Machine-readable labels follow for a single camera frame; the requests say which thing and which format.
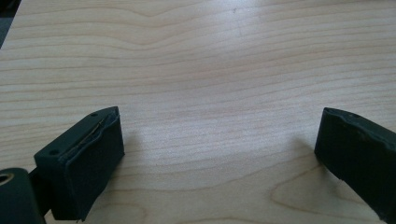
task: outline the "black object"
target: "black object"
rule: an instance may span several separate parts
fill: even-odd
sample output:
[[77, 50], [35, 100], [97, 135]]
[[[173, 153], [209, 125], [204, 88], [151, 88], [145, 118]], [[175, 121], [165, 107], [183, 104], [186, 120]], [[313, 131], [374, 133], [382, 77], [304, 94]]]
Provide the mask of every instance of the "black object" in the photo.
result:
[[396, 223], [396, 133], [359, 115], [324, 108], [315, 154], [382, 220]]
[[123, 155], [118, 108], [88, 115], [35, 154], [30, 181], [22, 169], [0, 171], [0, 223], [45, 223], [49, 209], [58, 220], [84, 220]]

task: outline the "wooden surface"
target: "wooden surface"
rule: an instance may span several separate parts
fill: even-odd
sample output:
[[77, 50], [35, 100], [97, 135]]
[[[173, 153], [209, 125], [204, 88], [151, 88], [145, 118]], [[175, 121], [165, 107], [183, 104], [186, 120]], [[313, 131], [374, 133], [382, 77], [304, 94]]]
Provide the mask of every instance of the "wooden surface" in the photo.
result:
[[0, 169], [118, 105], [126, 156], [86, 223], [379, 223], [313, 149], [324, 106], [396, 131], [395, 24], [395, 1], [25, 0]]

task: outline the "wood grain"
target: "wood grain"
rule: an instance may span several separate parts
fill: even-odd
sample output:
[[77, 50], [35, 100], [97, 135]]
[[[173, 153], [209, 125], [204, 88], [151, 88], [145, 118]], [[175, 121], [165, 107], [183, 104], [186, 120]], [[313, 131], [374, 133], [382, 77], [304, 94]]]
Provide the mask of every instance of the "wood grain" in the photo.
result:
[[0, 168], [118, 105], [126, 156], [86, 223], [378, 223], [313, 147], [324, 106], [396, 131], [395, 24], [395, 1], [23, 1]]

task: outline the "screw hole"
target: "screw hole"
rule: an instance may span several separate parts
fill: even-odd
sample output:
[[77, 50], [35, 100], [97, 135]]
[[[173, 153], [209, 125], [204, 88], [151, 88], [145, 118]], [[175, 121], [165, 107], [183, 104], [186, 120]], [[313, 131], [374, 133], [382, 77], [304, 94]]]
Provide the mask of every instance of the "screw hole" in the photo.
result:
[[14, 174], [1, 174], [0, 175], [0, 186], [8, 183], [12, 178], [14, 178]]
[[49, 154], [50, 154], [51, 156], [55, 156], [55, 155], [58, 155], [58, 154], [59, 154], [59, 151], [58, 151], [57, 149], [53, 149], [53, 150], [51, 150], [51, 151], [49, 152]]
[[349, 114], [349, 116], [350, 116], [351, 118], [355, 118], [355, 119], [358, 119], [358, 118], [361, 117], [361, 116], [356, 115], [356, 114]]

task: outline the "black clamp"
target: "black clamp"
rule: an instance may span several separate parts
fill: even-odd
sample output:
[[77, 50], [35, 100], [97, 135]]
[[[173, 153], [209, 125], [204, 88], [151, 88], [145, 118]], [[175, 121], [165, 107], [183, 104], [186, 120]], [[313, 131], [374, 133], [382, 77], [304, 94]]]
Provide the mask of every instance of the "black clamp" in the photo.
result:
[[91, 113], [35, 154], [37, 167], [0, 171], [4, 224], [84, 220], [124, 155], [116, 106]]
[[396, 133], [357, 114], [324, 108], [315, 154], [382, 220], [396, 223]]

